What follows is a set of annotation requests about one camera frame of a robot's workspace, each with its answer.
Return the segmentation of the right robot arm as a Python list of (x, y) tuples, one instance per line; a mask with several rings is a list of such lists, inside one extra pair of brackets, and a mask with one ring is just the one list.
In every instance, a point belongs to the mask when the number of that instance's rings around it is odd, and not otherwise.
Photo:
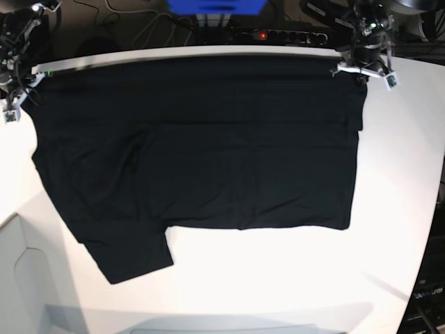
[(45, 77), (32, 68), (52, 54), (62, 23), (61, 1), (1, 2), (1, 109), (18, 119), (25, 100), (36, 104), (35, 87)]

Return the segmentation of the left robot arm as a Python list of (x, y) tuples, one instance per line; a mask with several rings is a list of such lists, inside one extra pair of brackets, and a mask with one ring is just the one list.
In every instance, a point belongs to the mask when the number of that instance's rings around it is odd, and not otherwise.
[(350, 74), (359, 86), (370, 78), (395, 82), (392, 69), (394, 16), (377, 1), (351, 1), (344, 20), (352, 25), (349, 47), (339, 49), (342, 61), (331, 69), (332, 76)]

